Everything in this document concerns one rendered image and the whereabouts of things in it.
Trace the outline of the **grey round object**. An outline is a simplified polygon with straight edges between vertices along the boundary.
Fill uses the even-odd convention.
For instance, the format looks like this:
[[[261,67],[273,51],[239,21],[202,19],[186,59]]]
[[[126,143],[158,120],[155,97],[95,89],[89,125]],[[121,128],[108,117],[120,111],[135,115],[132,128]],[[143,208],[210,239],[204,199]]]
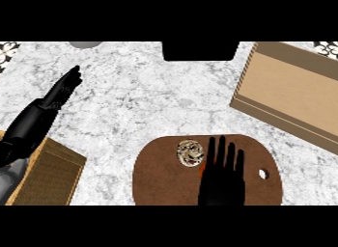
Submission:
[[[99,46],[104,42],[102,41],[71,41],[70,44],[80,49],[87,49]]]

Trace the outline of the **cardboard box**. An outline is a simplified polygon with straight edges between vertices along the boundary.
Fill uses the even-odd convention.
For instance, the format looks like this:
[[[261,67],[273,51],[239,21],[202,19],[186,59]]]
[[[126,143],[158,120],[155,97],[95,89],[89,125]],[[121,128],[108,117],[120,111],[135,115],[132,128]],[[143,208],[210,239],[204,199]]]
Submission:
[[[230,107],[338,155],[338,61],[254,43]]]

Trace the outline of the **black appliance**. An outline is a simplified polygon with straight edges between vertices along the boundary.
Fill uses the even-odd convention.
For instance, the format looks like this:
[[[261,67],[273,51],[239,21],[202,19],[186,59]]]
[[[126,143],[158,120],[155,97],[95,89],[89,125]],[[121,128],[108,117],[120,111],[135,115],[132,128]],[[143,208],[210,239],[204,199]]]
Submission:
[[[163,43],[164,60],[230,61],[238,50],[238,41],[166,41]]]

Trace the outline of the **wicker basket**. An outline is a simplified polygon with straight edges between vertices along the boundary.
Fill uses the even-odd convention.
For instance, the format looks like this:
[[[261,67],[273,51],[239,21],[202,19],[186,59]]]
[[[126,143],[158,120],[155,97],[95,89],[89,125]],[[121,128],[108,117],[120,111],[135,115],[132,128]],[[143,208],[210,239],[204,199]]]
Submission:
[[[46,137],[31,156],[0,168],[0,206],[68,206],[86,161]]]

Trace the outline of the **brown wooden cutting board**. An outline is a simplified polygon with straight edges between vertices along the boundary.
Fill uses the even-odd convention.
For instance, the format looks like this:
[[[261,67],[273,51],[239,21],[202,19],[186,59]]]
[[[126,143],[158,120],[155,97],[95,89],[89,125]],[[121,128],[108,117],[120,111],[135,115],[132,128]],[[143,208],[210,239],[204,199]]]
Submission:
[[[194,140],[208,151],[210,135],[166,136],[145,146],[135,165],[133,196],[140,206],[194,206],[198,203],[201,167],[188,167],[177,156],[183,141]],[[250,136],[226,135],[228,143],[244,150],[245,204],[279,206],[282,181],[273,156]]]

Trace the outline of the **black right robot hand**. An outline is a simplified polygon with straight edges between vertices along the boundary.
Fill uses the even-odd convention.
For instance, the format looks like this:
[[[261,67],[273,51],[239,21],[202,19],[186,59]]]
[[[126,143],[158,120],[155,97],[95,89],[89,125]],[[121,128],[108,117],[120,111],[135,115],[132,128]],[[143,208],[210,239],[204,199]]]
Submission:
[[[198,204],[201,206],[244,206],[245,152],[235,149],[235,143],[228,143],[226,137],[210,138],[208,155],[199,185]]]

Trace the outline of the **pale speckled oval item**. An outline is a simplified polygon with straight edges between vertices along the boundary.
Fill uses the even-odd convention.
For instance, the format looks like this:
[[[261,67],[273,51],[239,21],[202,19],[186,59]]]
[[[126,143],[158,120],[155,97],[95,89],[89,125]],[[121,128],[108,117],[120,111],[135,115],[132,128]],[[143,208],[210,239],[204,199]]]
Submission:
[[[195,167],[204,160],[204,147],[199,142],[188,139],[180,142],[177,147],[177,157],[186,167]]]

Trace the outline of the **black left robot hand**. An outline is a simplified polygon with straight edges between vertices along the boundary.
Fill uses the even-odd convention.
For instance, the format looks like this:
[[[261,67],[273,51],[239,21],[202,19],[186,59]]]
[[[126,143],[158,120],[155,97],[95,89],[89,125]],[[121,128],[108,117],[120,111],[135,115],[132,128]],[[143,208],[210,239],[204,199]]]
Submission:
[[[80,66],[76,66],[56,82],[52,90],[42,99],[40,106],[45,109],[61,110],[81,82]]]

